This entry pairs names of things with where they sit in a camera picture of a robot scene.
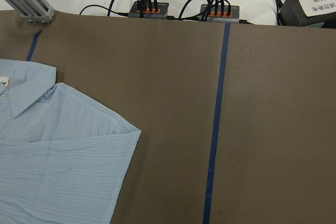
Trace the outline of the light blue button-up shirt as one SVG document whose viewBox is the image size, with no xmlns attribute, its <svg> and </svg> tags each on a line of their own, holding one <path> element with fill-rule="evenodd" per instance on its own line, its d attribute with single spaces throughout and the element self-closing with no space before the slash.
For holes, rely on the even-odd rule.
<svg viewBox="0 0 336 224">
<path fill-rule="evenodd" d="M 141 131 L 56 68 L 1 60 L 1 223 L 109 223 Z"/>
</svg>

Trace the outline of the grey usb hub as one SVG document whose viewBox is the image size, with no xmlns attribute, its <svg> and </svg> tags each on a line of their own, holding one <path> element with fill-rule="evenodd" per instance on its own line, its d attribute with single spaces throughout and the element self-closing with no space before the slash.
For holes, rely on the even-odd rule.
<svg viewBox="0 0 336 224">
<path fill-rule="evenodd" d="M 213 7 L 206 21 L 220 23 L 239 23 L 239 6 L 232 5 L 229 14 L 228 6 L 225 6 L 223 10 L 224 11 L 222 13 L 221 5 L 218 6 L 217 12 L 215 12 L 215 7 Z"/>
<path fill-rule="evenodd" d="M 158 2 L 157 8 L 155 8 L 154 4 L 152 4 L 152 8 L 150 8 L 149 5 L 147 4 L 146 9 L 141 12 L 140 10 L 138 10 L 137 2 L 134 2 L 129 11 L 128 17 L 140 18 L 141 13 L 143 13 L 143 18 L 166 19 L 168 8 L 169 8 L 169 3 Z"/>
</svg>

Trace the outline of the grey USB hub right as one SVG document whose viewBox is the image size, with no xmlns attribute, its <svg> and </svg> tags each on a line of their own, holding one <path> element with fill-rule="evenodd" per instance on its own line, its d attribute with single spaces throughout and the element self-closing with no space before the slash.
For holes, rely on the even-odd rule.
<svg viewBox="0 0 336 224">
<path fill-rule="evenodd" d="M 220 23 L 239 23 L 239 6 L 232 5 L 229 14 L 228 6 L 225 6 L 223 10 L 224 11 L 222 13 L 221 5 L 218 6 L 217 12 L 215 12 L 215 7 L 213 7 L 206 21 Z"/>
</svg>

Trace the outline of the grey USB hub left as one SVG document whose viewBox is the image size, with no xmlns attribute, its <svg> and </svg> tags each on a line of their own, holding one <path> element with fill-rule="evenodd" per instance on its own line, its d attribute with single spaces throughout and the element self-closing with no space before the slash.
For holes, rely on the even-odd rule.
<svg viewBox="0 0 336 224">
<path fill-rule="evenodd" d="M 157 8 L 155 8 L 154 4 L 152 4 L 152 8 L 150 8 L 149 5 L 147 4 L 146 9 L 141 12 L 140 10 L 138 10 L 137 2 L 134 2 L 129 11 L 128 17 L 140 18 L 141 13 L 143 13 L 143 18 L 166 19 L 168 8 L 169 8 L 169 3 L 158 2 Z"/>
</svg>

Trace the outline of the black box with label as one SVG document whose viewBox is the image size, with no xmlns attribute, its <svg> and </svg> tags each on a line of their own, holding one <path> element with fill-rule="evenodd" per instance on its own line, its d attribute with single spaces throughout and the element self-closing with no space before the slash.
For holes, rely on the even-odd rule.
<svg viewBox="0 0 336 224">
<path fill-rule="evenodd" d="M 335 29 L 335 0 L 285 0 L 280 22 L 283 26 Z"/>
</svg>

